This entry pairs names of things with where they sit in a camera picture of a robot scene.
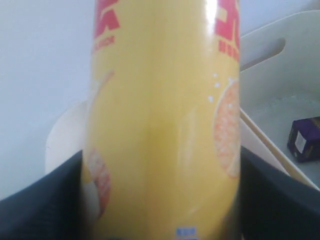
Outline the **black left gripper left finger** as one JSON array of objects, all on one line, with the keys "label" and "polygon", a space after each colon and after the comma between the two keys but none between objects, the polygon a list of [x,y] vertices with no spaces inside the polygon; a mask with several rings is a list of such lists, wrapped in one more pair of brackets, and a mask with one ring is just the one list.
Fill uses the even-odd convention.
[{"label": "black left gripper left finger", "polygon": [[2,240],[80,240],[82,152],[1,200]]}]

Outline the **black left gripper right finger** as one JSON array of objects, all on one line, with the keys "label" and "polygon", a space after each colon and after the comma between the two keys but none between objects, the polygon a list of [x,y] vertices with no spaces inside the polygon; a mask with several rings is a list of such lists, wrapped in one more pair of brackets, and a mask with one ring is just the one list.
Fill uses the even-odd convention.
[{"label": "black left gripper right finger", "polygon": [[320,192],[241,148],[240,221],[246,240],[318,240]]}]

